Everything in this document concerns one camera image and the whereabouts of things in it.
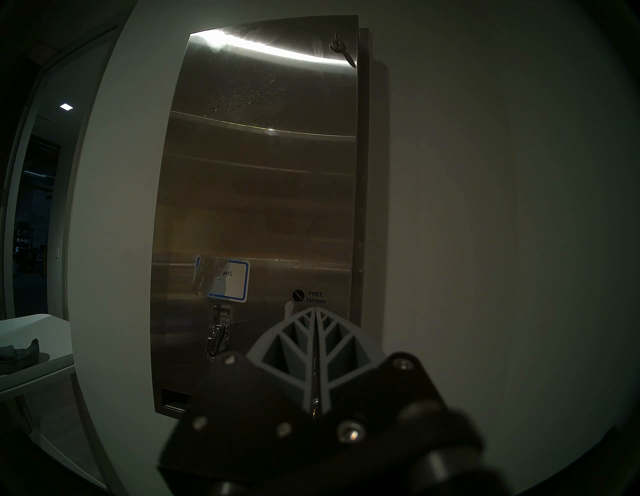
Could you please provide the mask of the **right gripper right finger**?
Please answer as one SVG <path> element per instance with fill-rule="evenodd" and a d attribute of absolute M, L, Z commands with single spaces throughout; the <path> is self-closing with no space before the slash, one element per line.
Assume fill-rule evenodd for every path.
<path fill-rule="evenodd" d="M 420 361 L 314 308 L 317 458 L 419 458 L 448 446 L 448 409 Z"/>

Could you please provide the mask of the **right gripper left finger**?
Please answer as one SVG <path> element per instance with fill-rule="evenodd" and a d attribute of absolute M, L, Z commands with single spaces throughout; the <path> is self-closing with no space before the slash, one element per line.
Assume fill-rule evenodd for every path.
<path fill-rule="evenodd" d="M 318 461 L 316 309 L 213 359 L 158 463 L 166 483 L 262 483 Z"/>

